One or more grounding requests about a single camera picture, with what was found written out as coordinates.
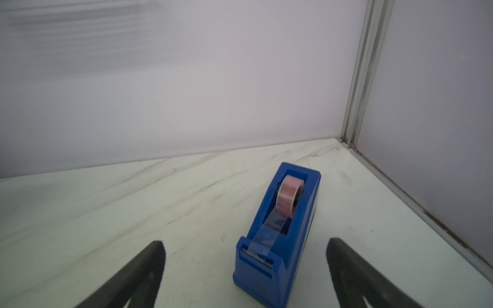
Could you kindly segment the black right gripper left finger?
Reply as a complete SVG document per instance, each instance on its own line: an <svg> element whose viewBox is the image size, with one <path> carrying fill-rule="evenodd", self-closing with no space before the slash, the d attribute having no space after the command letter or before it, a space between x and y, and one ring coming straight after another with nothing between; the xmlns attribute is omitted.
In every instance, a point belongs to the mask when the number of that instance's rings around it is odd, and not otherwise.
<svg viewBox="0 0 493 308"><path fill-rule="evenodd" d="M162 241L152 241L78 307L153 307L166 264Z"/></svg>

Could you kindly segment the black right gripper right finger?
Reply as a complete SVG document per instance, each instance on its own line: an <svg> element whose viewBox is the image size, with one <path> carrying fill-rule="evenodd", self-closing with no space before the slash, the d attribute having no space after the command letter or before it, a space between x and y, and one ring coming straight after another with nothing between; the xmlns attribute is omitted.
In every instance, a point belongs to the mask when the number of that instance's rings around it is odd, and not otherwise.
<svg viewBox="0 0 493 308"><path fill-rule="evenodd" d="M340 307L421 307L342 239L329 240L326 259Z"/></svg>

